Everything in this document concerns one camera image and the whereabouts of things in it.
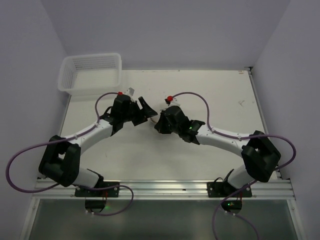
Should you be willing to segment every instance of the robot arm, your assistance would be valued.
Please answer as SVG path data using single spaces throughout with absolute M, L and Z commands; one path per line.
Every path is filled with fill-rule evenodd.
M 222 184 L 214 187 L 216 192 L 227 196 L 254 180 L 264 183 L 269 181 L 280 160 L 279 151 L 266 137 L 241 139 L 262 135 L 263 132 L 240 134 L 215 128 L 220 133 L 238 136 L 238 139 L 231 139 L 212 132 L 203 121 L 189 120 L 177 103 L 167 104 L 169 107 L 161 112 L 154 126 L 160 134 L 176 133 L 187 143 L 214 146 L 242 157 L 244 165 L 231 170 Z
M 124 123 L 132 122 L 134 126 L 137 126 L 157 115 L 157 112 L 150 108 L 142 97 L 139 97 L 138 100 L 142 109 L 130 95 L 119 93 L 114 99 L 111 112 L 108 113 L 106 110 L 99 117 L 99 122 L 66 137 L 53 136 L 50 142 L 62 141 L 47 146 L 39 165 L 39 172 L 64 187 L 70 185 L 89 188 L 104 187 L 104 178 L 101 175 L 80 167 L 81 154 L 99 141 L 117 133 L 123 128 Z M 92 130 L 87 134 L 81 135 L 90 129 Z M 72 137 L 73 140 L 63 141 L 63 139 Z

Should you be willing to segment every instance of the red button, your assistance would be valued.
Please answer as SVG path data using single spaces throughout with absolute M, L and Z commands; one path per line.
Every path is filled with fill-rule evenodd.
M 173 96 L 168 96 L 166 99 L 167 99 L 169 102 L 172 102 L 172 100 L 174 99 L 174 97 L 173 97 Z

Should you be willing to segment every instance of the laundry basket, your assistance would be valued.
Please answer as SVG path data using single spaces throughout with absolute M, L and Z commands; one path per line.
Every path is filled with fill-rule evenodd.
M 68 56 L 60 68 L 58 89 L 71 95 L 116 91 L 121 83 L 121 71 L 118 53 Z

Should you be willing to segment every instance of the white table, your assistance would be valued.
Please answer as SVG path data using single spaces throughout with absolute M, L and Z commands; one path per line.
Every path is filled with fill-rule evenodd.
M 211 125 L 236 133 L 264 132 L 258 105 L 247 71 L 231 70 L 124 70 L 121 90 L 135 89 L 152 107 L 168 95 L 191 91 L 209 103 Z M 112 106 L 114 95 L 98 105 L 102 114 Z M 70 135 L 96 120 L 94 104 L 98 96 L 72 96 L 61 136 Z M 193 95 L 178 97 L 190 119 L 206 120 L 206 108 Z M 243 160 L 212 146 L 186 143 L 176 134 L 161 135 L 149 121 L 123 129 L 88 149 L 80 166 L 96 171 L 105 179 L 118 180 L 214 180 L 225 177 Z

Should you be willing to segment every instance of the white arm segment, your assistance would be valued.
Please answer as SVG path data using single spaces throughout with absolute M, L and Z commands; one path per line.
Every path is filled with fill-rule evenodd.
M 82 129 L 81 131 L 77 132 L 76 135 L 79 135 L 88 129 L 92 128 L 95 125 L 92 124 L 85 129 Z M 103 119 L 100 120 L 99 124 L 95 129 L 93 129 L 91 132 L 87 133 L 86 135 L 83 135 L 77 139 L 69 141 L 71 144 L 78 144 L 81 147 L 81 154 L 83 154 L 87 149 L 91 148 L 96 143 L 100 142 L 102 139 L 106 139 L 111 136 L 112 134 L 112 125 L 108 121 L 105 121 Z M 65 138 L 71 138 L 75 136 L 74 134 L 65 136 Z
M 235 133 L 215 128 L 216 131 L 228 134 L 231 136 L 247 137 L 249 134 Z M 225 136 L 212 133 L 207 125 L 203 125 L 199 128 L 196 139 L 202 145 L 214 146 L 231 153 L 234 153 L 241 157 L 242 146 L 248 144 L 249 140 L 231 139 Z M 254 179 L 248 174 L 246 166 L 242 165 L 239 168 L 232 171 L 228 178 L 228 183 L 236 189 L 242 188 L 244 185 L 252 182 Z
M 85 129 L 79 131 L 76 133 L 76 135 L 79 135 L 88 129 L 92 128 L 95 124 L 92 124 Z M 81 147 L 81 154 L 83 154 L 87 149 L 95 145 L 96 143 L 100 142 L 102 139 L 106 139 L 111 136 L 112 134 L 112 125 L 110 125 L 109 122 L 101 119 L 99 124 L 95 129 L 93 129 L 91 132 L 87 133 L 86 135 L 83 135 L 77 139 L 69 141 L 71 144 L 78 144 Z M 71 138 L 75 136 L 69 135 L 65 136 L 65 138 Z M 79 168 L 79 174 L 75 181 L 73 182 L 73 185 L 76 186 L 86 186 L 89 188 L 93 188 L 97 182 L 98 182 L 99 176 L 88 170 L 84 169 L 82 167 Z
M 215 128 L 215 130 L 220 133 L 228 134 L 231 136 L 240 136 L 240 137 L 249 136 L 249 134 L 235 133 L 235 132 L 226 131 L 218 128 Z M 201 126 L 198 130 L 198 134 L 195 137 L 198 140 L 198 142 L 202 145 L 214 146 L 214 147 L 229 151 L 231 153 L 234 153 L 240 157 L 242 152 L 242 146 L 247 145 L 249 142 L 249 140 L 231 139 L 231 138 L 213 133 L 207 127 L 207 125 Z

